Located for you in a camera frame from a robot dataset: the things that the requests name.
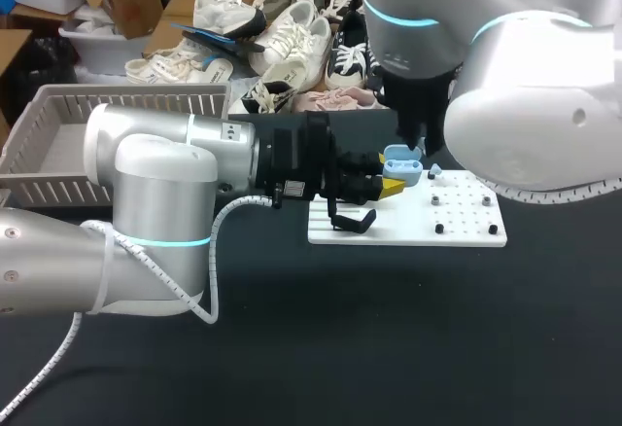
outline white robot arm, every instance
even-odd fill
[[[444,131],[464,168],[522,201],[617,189],[622,0],[363,1],[407,143],[426,124],[433,154]]]

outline white sneaker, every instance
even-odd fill
[[[193,42],[191,39],[183,38],[177,47],[172,49],[156,50],[146,57],[151,59],[154,56],[162,56],[172,59],[191,59],[197,62],[203,62],[205,58],[210,56],[211,52],[205,47]]]
[[[278,16],[255,41],[264,46],[265,51],[249,55],[249,62],[255,72],[262,75],[271,65],[285,60],[296,44],[296,27],[301,25],[308,28],[314,15],[315,6],[308,1],[300,1]]]
[[[132,84],[197,84],[205,82],[201,64],[191,59],[165,58],[159,54],[150,60],[132,59],[125,64],[127,80]]]
[[[301,92],[307,92],[322,81],[331,36],[330,23],[326,18],[315,19],[308,30],[298,27],[297,43],[287,60],[301,59],[307,66],[306,81],[300,89]]]
[[[278,113],[287,107],[300,91],[306,79],[306,71],[306,65],[299,59],[271,66],[261,79],[231,106],[229,113]]]
[[[255,37],[265,29],[265,16],[242,0],[195,0],[192,25],[229,38]]]

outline white cable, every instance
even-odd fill
[[[87,314],[99,314],[106,297],[108,296],[108,284],[110,283],[110,273],[115,260],[115,230],[113,224],[104,224],[104,234],[106,236],[104,245],[104,261],[101,265],[101,278],[99,279],[99,290],[93,308]]]
[[[272,199],[269,197],[263,197],[260,195],[247,195],[240,197],[239,199],[230,202],[221,210],[221,212],[214,219],[212,224],[212,235],[210,237],[210,252],[209,252],[209,279],[210,279],[210,297],[212,313],[208,313],[205,309],[198,305],[190,295],[181,289],[175,281],[169,277],[164,270],[162,270],[147,254],[142,246],[133,244],[127,236],[113,231],[113,237],[115,242],[118,243],[129,254],[138,259],[143,265],[148,268],[160,281],[164,283],[177,298],[183,301],[188,308],[201,318],[207,324],[214,324],[218,320],[219,316],[219,300],[218,300],[218,282],[216,278],[216,241],[218,239],[218,231],[223,223],[225,217],[233,210],[242,205],[255,204],[265,207],[272,206]],[[104,222],[98,222],[89,220],[84,222],[81,227],[86,229],[99,231],[106,234],[107,225]],[[44,368],[26,385],[26,387],[17,394],[17,396],[2,410],[0,411],[0,423],[9,417],[9,415],[17,408],[17,406],[23,402],[23,400],[37,388],[37,386],[46,378],[46,376],[52,371],[52,369],[58,364],[63,355],[67,352],[71,343],[74,341],[78,330],[80,329],[80,323],[82,321],[82,314],[80,312],[74,313],[74,319],[69,328],[69,332],[65,337],[65,340],[60,344],[52,358],[44,366]]]
[[[11,413],[13,413],[17,406],[21,404],[21,402],[23,402],[24,399],[28,397],[28,395],[30,395],[30,393],[35,390],[41,382],[43,382],[43,380],[48,376],[50,371],[54,369],[54,366],[58,364],[65,352],[71,346],[72,341],[74,341],[74,338],[78,333],[78,329],[80,329],[81,321],[82,314],[80,312],[74,312],[74,320],[71,323],[71,327],[69,328],[69,332],[67,333],[65,340],[62,341],[62,343],[56,350],[56,353],[54,353],[54,356],[50,358],[50,360],[43,367],[43,369],[40,370],[39,373],[35,375],[35,377],[30,382],[28,382],[28,385],[26,385],[14,399],[12,399],[11,402],[6,405],[2,411],[0,411],[0,423],[2,423],[5,419],[9,417]]]
[[[478,178],[484,185],[493,190],[498,195],[507,199],[525,202],[526,204],[555,205],[567,204],[569,202],[579,202],[591,199],[600,195],[608,195],[618,190],[622,190],[622,178],[604,180],[585,186],[580,186],[572,190],[552,191],[552,192],[533,192],[519,190],[517,188],[507,188],[488,180]]]

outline screw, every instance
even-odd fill
[[[233,189],[233,187],[231,185],[229,185],[228,183],[221,183],[220,185],[218,185],[218,190],[221,193],[228,193],[232,189]]]
[[[17,280],[19,279],[19,274],[14,270],[9,270],[8,272],[5,272],[4,279],[7,282],[17,282]]]
[[[10,239],[19,238],[18,229],[6,229],[4,234],[7,238],[10,238]]]

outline label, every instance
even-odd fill
[[[302,197],[304,195],[304,182],[302,181],[286,181],[284,195],[290,195],[291,197]]]
[[[221,77],[225,73],[225,70],[226,70],[226,68],[224,66],[219,66],[218,69],[216,70],[216,73],[214,74],[214,76],[212,76],[212,79],[210,80],[210,83],[217,83],[217,82],[219,82]]]
[[[283,81],[285,81],[286,83],[288,83],[289,81],[291,81],[293,78],[295,78],[298,75],[298,73],[295,71],[295,69],[293,69],[292,71],[290,71],[285,78],[283,78]]]

